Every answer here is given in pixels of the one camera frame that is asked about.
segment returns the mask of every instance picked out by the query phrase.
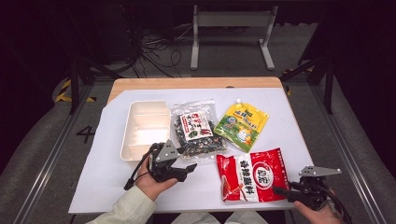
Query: sleeve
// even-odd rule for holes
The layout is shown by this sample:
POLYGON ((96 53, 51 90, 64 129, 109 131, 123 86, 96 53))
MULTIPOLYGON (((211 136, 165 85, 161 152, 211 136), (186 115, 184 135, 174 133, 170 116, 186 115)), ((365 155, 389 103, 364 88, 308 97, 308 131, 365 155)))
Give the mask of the sleeve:
POLYGON ((89 224, 133 223, 145 224, 157 204, 140 188, 133 186, 113 205, 113 210, 102 214, 89 224))

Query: number 4 marking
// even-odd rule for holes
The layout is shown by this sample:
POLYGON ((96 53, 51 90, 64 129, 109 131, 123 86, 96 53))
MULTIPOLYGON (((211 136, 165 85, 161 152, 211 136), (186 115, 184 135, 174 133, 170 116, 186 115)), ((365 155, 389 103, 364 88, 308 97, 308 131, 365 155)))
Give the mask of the number 4 marking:
POLYGON ((84 144, 86 144, 88 142, 88 138, 90 137, 90 135, 95 135, 95 133, 91 133, 91 130, 92 130, 92 127, 90 125, 88 125, 83 130, 76 133, 76 135, 85 135, 84 144))

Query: person's hand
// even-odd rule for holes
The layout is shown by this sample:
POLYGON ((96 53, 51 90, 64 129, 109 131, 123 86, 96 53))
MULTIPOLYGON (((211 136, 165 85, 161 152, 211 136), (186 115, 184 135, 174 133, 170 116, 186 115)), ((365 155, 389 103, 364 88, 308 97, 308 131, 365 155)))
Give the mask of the person's hand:
POLYGON ((311 224, 342 224, 341 220, 335 216, 335 213, 332 212, 328 204, 318 211, 314 211, 298 201, 294 202, 294 207, 303 216, 308 218, 311 224))
POLYGON ((157 183, 148 170, 148 162, 149 157, 147 157, 137 172, 137 176, 140 176, 136 179, 136 185, 152 200, 155 201, 158 198, 158 195, 163 191, 172 188, 176 183, 177 179, 168 179, 162 183, 157 183))

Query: yellow package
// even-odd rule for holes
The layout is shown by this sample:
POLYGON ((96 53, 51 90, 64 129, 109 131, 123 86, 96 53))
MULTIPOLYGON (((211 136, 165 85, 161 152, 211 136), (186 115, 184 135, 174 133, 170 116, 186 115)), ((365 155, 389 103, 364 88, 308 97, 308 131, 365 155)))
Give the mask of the yellow package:
POLYGON ((267 113, 237 100, 228 108, 214 132, 248 153, 268 119, 267 113))

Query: red package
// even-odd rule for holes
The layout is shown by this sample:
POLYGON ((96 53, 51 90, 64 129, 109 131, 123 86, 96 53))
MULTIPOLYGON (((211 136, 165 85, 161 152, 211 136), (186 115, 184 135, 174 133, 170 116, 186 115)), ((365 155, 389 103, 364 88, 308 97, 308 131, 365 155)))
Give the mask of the red package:
POLYGON ((272 186, 289 189, 280 148, 239 158, 217 155, 223 201, 271 202, 285 199, 272 186))

